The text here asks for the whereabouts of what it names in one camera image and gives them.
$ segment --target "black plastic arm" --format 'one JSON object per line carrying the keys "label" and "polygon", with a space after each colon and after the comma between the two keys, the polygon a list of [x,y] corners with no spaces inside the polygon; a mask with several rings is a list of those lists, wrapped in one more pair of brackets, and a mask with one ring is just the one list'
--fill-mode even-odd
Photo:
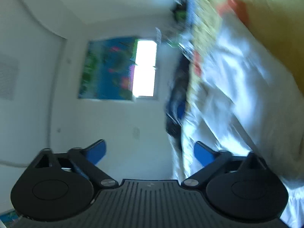
{"label": "black plastic arm", "polygon": [[[74,163],[85,175],[87,175],[91,182],[96,184],[100,188],[115,188],[118,186],[118,182],[108,176],[90,161],[88,161],[81,153],[81,149],[70,149],[67,154],[69,160]],[[102,184],[103,180],[111,180],[112,184]]]}
{"label": "black plastic arm", "polygon": [[205,184],[209,182],[209,180],[214,177],[219,172],[225,171],[226,165],[232,160],[231,152],[223,152],[220,156],[218,156],[212,163],[208,164],[203,169],[199,170],[194,175],[187,178],[185,181],[193,179],[198,181],[198,184],[195,186],[189,186],[185,184],[185,181],[181,183],[182,187],[192,188],[192,189],[200,189]]}
{"label": "black plastic arm", "polygon": [[53,154],[50,148],[42,149],[27,169],[32,170],[33,168],[41,167],[52,167],[56,169],[61,169],[61,165],[57,157]]}

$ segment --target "yellow blanket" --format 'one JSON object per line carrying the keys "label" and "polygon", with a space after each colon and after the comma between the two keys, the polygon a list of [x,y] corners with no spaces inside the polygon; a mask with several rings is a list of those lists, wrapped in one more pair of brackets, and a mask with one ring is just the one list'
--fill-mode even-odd
{"label": "yellow blanket", "polygon": [[[215,41],[221,26],[216,8],[226,0],[196,0],[198,20],[194,47],[203,56]],[[249,31],[293,74],[304,93],[304,0],[242,0],[247,4]],[[200,78],[192,74],[188,101],[196,94]]]}

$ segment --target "bed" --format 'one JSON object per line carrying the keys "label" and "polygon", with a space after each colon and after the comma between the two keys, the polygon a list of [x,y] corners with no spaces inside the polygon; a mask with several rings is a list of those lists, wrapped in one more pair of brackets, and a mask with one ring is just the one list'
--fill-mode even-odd
{"label": "bed", "polygon": [[[202,102],[200,85],[204,56],[216,40],[222,24],[218,7],[226,0],[190,0],[188,21],[192,27],[196,51],[190,64],[186,114],[181,132],[182,152],[174,147],[174,178],[179,181],[202,168],[194,157],[196,141],[212,147],[216,139],[206,123],[197,123]],[[304,0],[242,0],[249,15],[247,28],[252,35],[280,60],[293,74],[299,90],[304,93]],[[304,187],[289,188],[288,206],[281,219],[292,228],[304,225]]]}

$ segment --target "ribbed black plastic surface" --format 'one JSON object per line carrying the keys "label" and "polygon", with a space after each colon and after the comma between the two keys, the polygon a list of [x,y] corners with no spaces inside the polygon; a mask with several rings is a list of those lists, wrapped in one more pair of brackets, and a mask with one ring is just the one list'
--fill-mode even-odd
{"label": "ribbed black plastic surface", "polygon": [[198,191],[185,190],[177,181],[126,180],[103,190],[83,213],[58,222],[21,218],[14,228],[286,228],[279,219],[263,224],[243,224],[212,210]]}

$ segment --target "white wall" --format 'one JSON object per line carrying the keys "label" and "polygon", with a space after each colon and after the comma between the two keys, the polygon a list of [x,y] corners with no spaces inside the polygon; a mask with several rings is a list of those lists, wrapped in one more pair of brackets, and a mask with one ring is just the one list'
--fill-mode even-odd
{"label": "white wall", "polygon": [[[57,86],[52,123],[52,145],[86,147],[98,139],[105,139],[107,155],[99,167],[117,180],[122,178],[168,179],[172,175],[171,148],[165,132],[164,103],[168,95],[168,81],[172,78],[179,51],[161,45],[159,63],[159,99],[156,101],[94,101],[77,99],[89,39],[104,39],[137,35],[155,37],[155,27],[170,23],[168,16],[146,16],[134,19],[97,23],[87,28],[79,39],[71,63],[61,69],[64,80]],[[140,129],[139,139],[133,137]]]}
{"label": "white wall", "polygon": [[[51,88],[64,46],[64,39],[44,28],[36,15],[44,21],[43,14],[20,0],[0,0],[0,53],[19,69],[13,100],[0,99],[0,159],[24,164],[48,147]],[[0,213],[12,208],[10,191],[23,170],[0,166]]]}
{"label": "white wall", "polygon": [[51,123],[56,126],[51,126],[51,134],[57,136],[50,137],[50,145],[54,152],[65,152],[68,145],[65,145],[60,140],[60,134],[57,134],[57,127],[61,126],[65,121],[65,108],[67,104],[64,100],[69,97],[70,79],[70,63],[78,60],[78,52],[82,51],[85,46],[83,42],[86,31],[86,26],[67,9],[60,0],[22,0],[29,9],[33,17],[37,19],[45,28],[56,35],[65,38],[62,55],[57,71],[57,79],[54,91],[54,99],[52,103]]}
{"label": "white wall", "polygon": [[169,14],[174,0],[61,0],[84,23]]}

